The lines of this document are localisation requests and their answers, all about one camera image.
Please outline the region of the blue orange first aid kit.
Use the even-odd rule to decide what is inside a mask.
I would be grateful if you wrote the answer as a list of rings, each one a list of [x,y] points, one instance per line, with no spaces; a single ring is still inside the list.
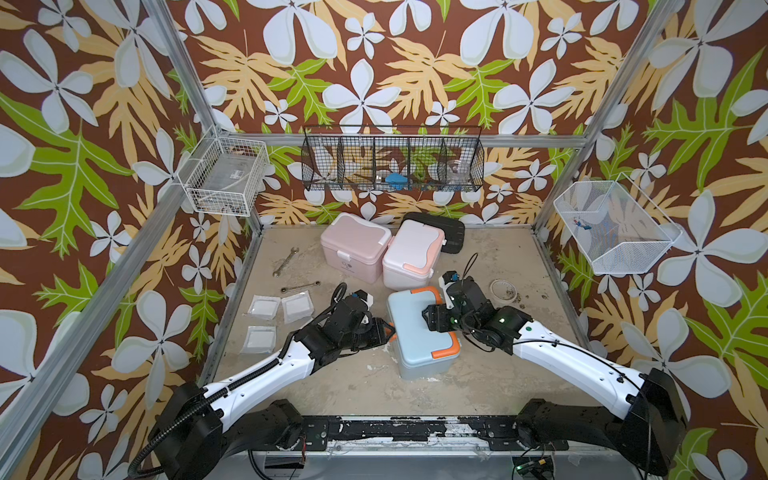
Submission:
[[[395,328],[391,339],[405,381],[432,378],[447,373],[459,357],[461,344],[454,332],[431,331],[422,312],[443,304],[434,287],[392,293],[387,299]]]

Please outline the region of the white first aid kit box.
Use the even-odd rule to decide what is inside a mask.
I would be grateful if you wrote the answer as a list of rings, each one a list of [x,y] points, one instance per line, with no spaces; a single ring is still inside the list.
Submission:
[[[382,259],[384,285],[394,291],[426,287],[444,244],[443,230],[405,220]]]

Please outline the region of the pink first aid kit box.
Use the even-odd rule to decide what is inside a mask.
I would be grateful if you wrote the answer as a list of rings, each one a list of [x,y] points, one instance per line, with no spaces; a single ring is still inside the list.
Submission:
[[[326,262],[368,284],[382,275],[391,231],[356,215],[341,213],[320,236]]]

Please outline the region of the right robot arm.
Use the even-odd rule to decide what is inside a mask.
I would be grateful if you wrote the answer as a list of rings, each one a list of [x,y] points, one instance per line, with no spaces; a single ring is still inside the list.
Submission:
[[[499,308],[471,277],[451,272],[441,280],[438,304],[422,316],[431,331],[461,333],[483,345],[538,365],[595,400],[593,407],[530,400],[515,417],[518,440],[528,448],[570,442],[620,453],[646,474],[666,476],[688,430],[672,377],[618,365],[574,344],[528,313]]]

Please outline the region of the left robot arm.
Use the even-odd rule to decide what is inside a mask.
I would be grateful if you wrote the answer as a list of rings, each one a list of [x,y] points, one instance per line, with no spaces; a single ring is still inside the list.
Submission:
[[[299,438],[302,417],[286,400],[259,404],[340,358],[380,347],[394,326],[371,312],[373,297],[334,290],[329,306],[291,332],[280,351],[219,382],[179,387],[128,466],[130,479],[165,475],[203,479],[218,463],[246,450],[288,447]]]

